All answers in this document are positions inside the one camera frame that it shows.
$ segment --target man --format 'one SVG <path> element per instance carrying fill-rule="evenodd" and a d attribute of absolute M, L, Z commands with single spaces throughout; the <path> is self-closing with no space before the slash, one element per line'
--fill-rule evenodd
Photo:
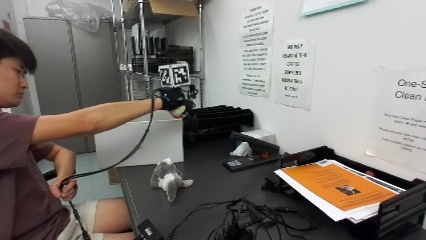
<path fill-rule="evenodd" d="M 28 45 L 0 29 L 0 109 L 20 105 L 28 88 L 25 75 L 37 61 Z M 183 95 L 171 91 L 154 99 L 153 110 L 173 110 Z M 95 134 L 147 114 L 151 100 L 107 103 L 50 116 L 21 116 L 0 111 L 0 239 L 82 239 L 73 214 L 60 199 L 75 196 L 75 180 L 60 189 L 74 172 L 71 151 L 50 141 Z M 36 162 L 50 160 L 57 178 L 48 186 Z M 78 206 L 83 228 L 93 240 L 133 239 L 122 199 Z"/>

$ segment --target shelf pole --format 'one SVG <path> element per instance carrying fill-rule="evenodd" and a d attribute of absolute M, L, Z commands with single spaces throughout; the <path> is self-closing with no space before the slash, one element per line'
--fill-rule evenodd
<path fill-rule="evenodd" d="M 118 41 L 117 41 L 117 19 L 115 19 L 115 5 L 114 0 L 110 0 L 110 11 L 111 11 L 111 29 L 113 29 L 113 36 L 114 36 L 114 48 L 115 48 L 115 64 L 117 64 L 117 75 L 118 79 L 121 79 L 121 72 L 119 72 L 119 56 L 118 56 Z M 129 100 L 127 91 L 125 92 L 125 98 Z"/>
<path fill-rule="evenodd" d="M 203 107 L 203 79 L 205 79 L 205 59 L 203 59 L 203 32 L 202 32 L 202 0 L 198 0 L 198 31 L 199 31 L 199 107 Z"/>
<path fill-rule="evenodd" d="M 139 6 L 139 22 L 141 22 L 141 38 L 142 38 L 142 56 L 143 56 L 143 81 L 146 83 L 145 94 L 146 98 L 150 98 L 151 86 L 149 81 L 149 72 L 147 72 L 147 51 L 146 51 L 146 28 L 145 28 L 145 17 L 143 17 L 143 2 L 149 3 L 146 0 L 138 0 Z"/>
<path fill-rule="evenodd" d="M 122 0 L 119 0 L 119 20 L 121 20 L 121 33 L 122 33 L 122 42 L 123 42 L 123 59 L 125 59 L 125 87 L 127 94 L 127 101 L 133 100 L 133 84 L 131 84 L 131 73 L 129 71 L 129 56 L 127 56 L 127 38 L 125 36 L 125 26 L 123 26 L 123 8 L 122 8 Z"/>

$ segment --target wire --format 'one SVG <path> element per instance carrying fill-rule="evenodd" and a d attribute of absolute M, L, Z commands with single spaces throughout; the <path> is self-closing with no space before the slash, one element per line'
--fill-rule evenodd
<path fill-rule="evenodd" d="M 141 140 L 138 141 L 137 145 L 134 146 L 133 150 L 127 153 L 127 155 L 115 164 L 110 165 L 109 167 L 106 167 L 103 169 L 99 169 L 99 170 L 95 170 L 95 171 L 91 171 L 91 172 L 79 173 L 79 174 L 75 174 L 75 175 L 71 175 L 71 176 L 64 178 L 61 185 L 62 184 L 66 185 L 70 179 L 86 177 L 86 176 L 90 176 L 90 175 L 94 175 L 97 173 L 107 171 L 109 169 L 115 167 L 119 163 L 122 163 L 125 160 L 127 160 L 133 156 L 133 154 L 137 152 L 138 148 L 141 147 L 141 145 L 142 145 L 142 143 L 145 141 L 145 138 L 146 138 L 146 135 L 147 135 L 147 132 L 149 132 L 149 129 L 150 129 L 150 124 L 151 124 L 151 119 L 153 119 L 153 112 L 154 112 L 154 99 L 155 99 L 154 98 L 154 93 L 155 92 L 157 91 L 154 90 L 153 94 L 151 94 L 150 116 L 149 116 L 149 122 L 147 122 L 147 126 L 146 126 L 146 129 L 145 129 L 145 133 L 143 133 L 143 135 L 141 137 Z"/>
<path fill-rule="evenodd" d="M 81 173 L 81 174 L 74 174 L 74 175 L 64 178 L 64 180 L 61 181 L 60 188 L 62 188 L 62 186 L 65 186 L 69 183 L 70 179 L 77 179 L 77 178 L 86 177 L 86 176 L 94 175 L 97 173 L 101 173 L 103 171 L 107 171 L 109 169 L 115 167 L 119 163 L 122 163 L 125 160 L 127 160 L 133 156 L 133 154 L 137 152 L 138 148 L 141 147 L 141 145 L 142 145 L 142 143 L 145 141 L 145 138 L 146 138 L 146 135 L 147 135 L 147 132 L 149 132 L 149 129 L 150 129 L 151 119 L 153 119 L 153 115 L 154 115 L 154 100 L 155 100 L 155 95 L 154 94 L 157 93 L 157 91 L 158 90 L 154 90 L 151 92 L 150 116 L 149 116 L 149 123 L 147 123 L 146 129 L 145 129 L 145 133 L 143 133 L 143 135 L 141 137 L 141 140 L 138 141 L 137 145 L 134 146 L 133 150 L 127 153 L 127 155 L 115 164 L 110 165 L 109 167 L 106 167 L 103 169 L 99 169 L 97 171 L 91 171 L 91 172 L 86 172 L 86 173 Z M 82 232 L 82 239 L 83 240 L 90 240 L 90 236 L 89 236 L 86 230 L 82 227 L 79 215 L 78 215 L 77 209 L 74 208 L 74 205 L 73 205 L 71 201 L 69 201 L 69 205 L 70 205 L 70 208 L 71 208 L 71 212 L 74 214 L 74 218 L 75 218 L 75 220 L 78 222 L 78 225 L 79 225 L 79 229 L 81 229 L 81 232 Z"/>
<path fill-rule="evenodd" d="M 194 214 L 195 212 L 198 211 L 202 211 L 202 210 L 206 210 L 206 209 L 210 209 L 210 208 L 215 208 L 226 203 L 234 203 L 235 201 L 225 201 L 225 202 L 213 202 L 213 203 L 203 203 L 201 205 L 198 205 L 186 215 L 186 217 L 183 218 L 183 220 L 179 222 L 179 224 L 177 224 L 177 226 L 173 228 L 171 232 L 169 233 L 167 237 L 166 237 L 166 240 L 171 240 L 174 239 L 177 233 L 178 233 L 178 230 L 181 229 L 182 227 L 182 224 L 186 222 L 186 220 L 189 219 L 190 215 Z"/>
<path fill-rule="evenodd" d="M 249 226 L 251 226 L 253 224 L 258 224 L 255 227 L 255 231 L 254 231 L 254 239 L 257 238 L 257 232 L 258 232 L 258 228 L 263 227 L 266 234 L 269 236 L 269 239 L 271 239 L 270 233 L 267 231 L 267 228 L 271 226 L 277 227 L 277 232 L 278 232 L 278 236 L 280 239 L 280 230 L 279 230 L 279 226 L 282 226 L 284 228 L 284 231 L 287 233 L 288 236 L 300 238 L 300 239 L 306 239 L 302 236 L 298 236 L 295 234 L 291 234 L 288 230 L 295 230 L 295 231 L 302 231 L 306 232 L 308 230 L 312 230 L 316 227 L 316 222 L 311 219 L 311 217 L 298 211 L 296 209 L 290 209 L 290 208 L 283 208 L 283 207 L 275 207 L 275 208 L 270 208 L 266 205 L 259 206 L 255 205 L 253 202 L 250 202 L 249 200 L 243 199 L 246 206 L 246 209 L 241 210 L 241 213 L 247 213 L 250 215 L 251 221 L 241 224 L 239 228 L 247 228 Z M 231 212 L 239 212 L 239 209 L 231 209 Z M 308 222 L 308 226 L 307 227 L 295 227 L 288 225 L 284 222 L 283 217 L 280 216 L 280 214 L 294 214 L 298 217 L 303 218 L 307 220 Z"/>

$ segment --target white wall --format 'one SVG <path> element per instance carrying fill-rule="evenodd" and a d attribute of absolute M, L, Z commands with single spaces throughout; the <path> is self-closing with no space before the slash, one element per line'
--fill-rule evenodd
<path fill-rule="evenodd" d="M 270 97 L 238 93 L 239 12 L 258 2 L 205 1 L 206 106 L 250 108 L 257 127 L 277 134 L 279 146 L 290 153 L 327 145 L 343 157 L 399 177 L 426 179 L 424 173 L 364 155 L 378 66 L 426 65 L 426 2 L 370 0 L 302 17 L 302 1 L 269 0 L 275 49 L 279 41 L 316 39 L 310 111 L 274 103 L 274 60 Z"/>

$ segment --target gray cabinet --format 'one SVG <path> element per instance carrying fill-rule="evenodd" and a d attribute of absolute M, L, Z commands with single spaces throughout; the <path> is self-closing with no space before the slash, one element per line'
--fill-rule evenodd
<path fill-rule="evenodd" d="M 109 23 L 99 22 L 95 33 L 57 18 L 25 17 L 24 25 L 38 60 L 34 81 L 41 114 L 61 114 L 119 101 Z M 57 144 L 75 153 L 94 151 L 93 137 L 74 137 Z"/>

